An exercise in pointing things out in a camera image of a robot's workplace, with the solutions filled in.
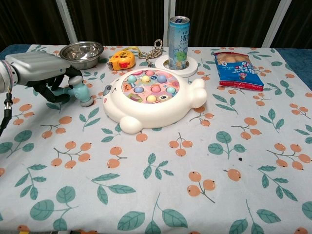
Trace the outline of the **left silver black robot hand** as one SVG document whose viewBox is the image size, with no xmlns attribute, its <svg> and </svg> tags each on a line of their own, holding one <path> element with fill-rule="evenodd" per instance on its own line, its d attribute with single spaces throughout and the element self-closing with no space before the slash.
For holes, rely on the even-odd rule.
<svg viewBox="0 0 312 234">
<path fill-rule="evenodd" d="M 48 102 L 62 102 L 68 94 L 56 96 L 53 91 L 59 88 L 64 76 L 81 76 L 80 70 L 70 62 L 47 52 L 24 52 L 6 55 L 0 61 L 0 92 L 11 91 L 15 84 L 32 87 Z"/>
</svg>

